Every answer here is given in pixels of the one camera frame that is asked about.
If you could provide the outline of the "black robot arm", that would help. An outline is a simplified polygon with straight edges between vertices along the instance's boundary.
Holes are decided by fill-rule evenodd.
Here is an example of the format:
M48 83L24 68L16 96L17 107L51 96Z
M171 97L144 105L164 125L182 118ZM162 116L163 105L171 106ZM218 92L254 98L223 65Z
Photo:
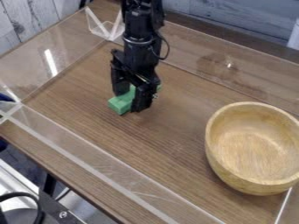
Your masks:
M162 85L155 68L164 57L160 55L164 37L162 0L122 0L124 50L111 51L111 82L115 97L108 106L119 115L142 112L151 107Z

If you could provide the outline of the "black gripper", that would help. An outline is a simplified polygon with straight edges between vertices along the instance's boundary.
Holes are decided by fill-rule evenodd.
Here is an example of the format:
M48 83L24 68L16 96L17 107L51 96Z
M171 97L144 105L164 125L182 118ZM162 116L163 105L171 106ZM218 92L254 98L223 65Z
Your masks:
M130 84L135 85L135 98L131 111L142 112L152 105L160 78L155 68L162 60L162 40L148 41L124 39L124 50L114 49L111 60L111 81L115 96L130 91Z

